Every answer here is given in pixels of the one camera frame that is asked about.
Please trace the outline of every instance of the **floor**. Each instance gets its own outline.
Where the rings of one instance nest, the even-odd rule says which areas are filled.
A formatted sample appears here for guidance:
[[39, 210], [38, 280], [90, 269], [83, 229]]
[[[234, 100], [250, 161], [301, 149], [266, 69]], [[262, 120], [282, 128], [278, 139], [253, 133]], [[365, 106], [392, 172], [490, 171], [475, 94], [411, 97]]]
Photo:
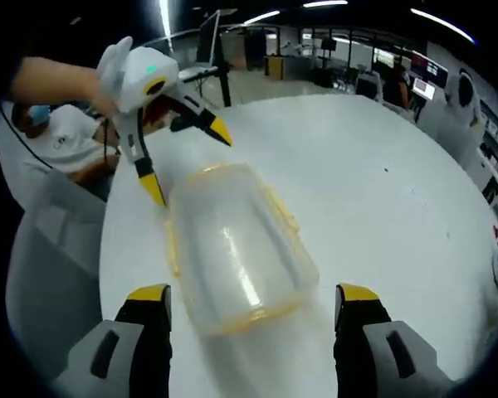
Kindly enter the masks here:
[[[263, 70], [233, 70], [229, 73], [232, 106], [253, 101], [297, 95], [331, 94], [335, 89], [319, 87], [310, 81], [273, 80]], [[219, 79], [211, 77], [203, 82], [203, 98], [211, 108], [223, 108]]]

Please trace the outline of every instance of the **cable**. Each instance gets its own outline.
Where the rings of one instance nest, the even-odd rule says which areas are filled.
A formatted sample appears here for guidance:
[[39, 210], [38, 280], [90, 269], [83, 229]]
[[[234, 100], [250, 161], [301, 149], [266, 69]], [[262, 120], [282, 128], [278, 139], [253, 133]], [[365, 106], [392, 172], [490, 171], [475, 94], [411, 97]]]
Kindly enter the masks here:
[[107, 126], [109, 125], [109, 120], [105, 118], [102, 122], [103, 124], [103, 159], [107, 163]]
[[208, 80], [208, 77], [205, 77], [204, 79], [196, 80], [197, 81], [196, 82], [196, 90], [198, 91], [198, 93], [201, 96], [201, 98], [203, 99], [203, 101], [205, 101], [207, 104], [212, 106], [214, 109], [220, 109], [219, 106], [214, 104], [211, 100], [209, 100], [207, 97], [205, 97], [203, 95], [203, 85], [207, 82], [207, 80]]
[[11, 123], [9, 122], [9, 119], [7, 118], [6, 116], [6, 113], [3, 111], [3, 107], [1, 106], [0, 107], [0, 113], [2, 114], [2, 117], [3, 119], [6, 121], [7, 125], [9, 126], [9, 128], [11, 129], [11, 131], [13, 131], [13, 133], [17, 136], [18, 140], [21, 142], [22, 145], [24, 145], [24, 147], [29, 151], [29, 153], [31, 153], [33, 155], [33, 157], [38, 160], [39, 162], [41, 162], [42, 164], [44, 164], [46, 167], [50, 168], [50, 169], [53, 169], [52, 166], [50, 166], [48, 163], [46, 163], [44, 160], [42, 160], [41, 158], [39, 158], [33, 151], [32, 149], [24, 142], [24, 140], [21, 138], [20, 135], [18, 135], [18, 132], [16, 131], [16, 129], [11, 126]]

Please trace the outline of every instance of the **chair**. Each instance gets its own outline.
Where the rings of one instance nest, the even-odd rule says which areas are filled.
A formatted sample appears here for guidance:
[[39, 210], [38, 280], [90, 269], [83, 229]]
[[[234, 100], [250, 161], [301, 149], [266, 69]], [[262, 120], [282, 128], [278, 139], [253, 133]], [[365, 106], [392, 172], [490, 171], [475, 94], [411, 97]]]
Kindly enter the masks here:
[[428, 101], [419, 115], [417, 127], [441, 145], [462, 167], [479, 145], [475, 134], [447, 110], [443, 101]]
[[415, 120], [413, 119], [412, 114], [410, 114], [404, 108], [397, 106], [395, 104], [391, 104], [390, 102], [384, 100], [382, 100], [382, 105], [387, 109], [391, 110], [392, 112], [394, 112], [395, 114], [397, 114], [398, 116], [400, 116], [401, 118], [406, 119], [409, 123], [415, 124]]
[[382, 81], [378, 72], [362, 72], [356, 80], [356, 94], [381, 102], [383, 99]]
[[13, 336], [45, 381], [101, 321], [98, 269], [105, 204], [52, 170], [28, 203], [6, 286]]

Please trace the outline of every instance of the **face mask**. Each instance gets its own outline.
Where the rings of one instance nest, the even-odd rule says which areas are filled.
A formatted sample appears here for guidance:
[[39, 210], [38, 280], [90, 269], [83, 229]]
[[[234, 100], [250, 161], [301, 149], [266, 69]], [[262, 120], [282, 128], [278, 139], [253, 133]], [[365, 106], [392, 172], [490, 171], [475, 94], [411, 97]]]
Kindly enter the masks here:
[[32, 118], [32, 123], [34, 126], [43, 124], [50, 118], [50, 106], [49, 105], [35, 105], [29, 110], [29, 115]]

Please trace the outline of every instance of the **round table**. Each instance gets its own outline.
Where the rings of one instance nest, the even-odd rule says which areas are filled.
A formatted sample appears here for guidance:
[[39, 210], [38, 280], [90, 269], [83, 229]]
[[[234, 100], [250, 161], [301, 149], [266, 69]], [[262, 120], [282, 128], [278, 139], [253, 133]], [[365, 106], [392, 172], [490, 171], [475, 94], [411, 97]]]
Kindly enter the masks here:
[[171, 395], [335, 396], [338, 283], [372, 289], [393, 320], [436, 348], [449, 377], [467, 374], [484, 319], [480, 291], [492, 281], [496, 219], [457, 163], [364, 97], [269, 99], [217, 115], [232, 148], [195, 128], [146, 138], [164, 189], [206, 166], [249, 163], [295, 216], [320, 282], [286, 318], [239, 336], [198, 336], [166, 260], [168, 210], [120, 162], [101, 244], [102, 312], [114, 319], [133, 290], [172, 285]]

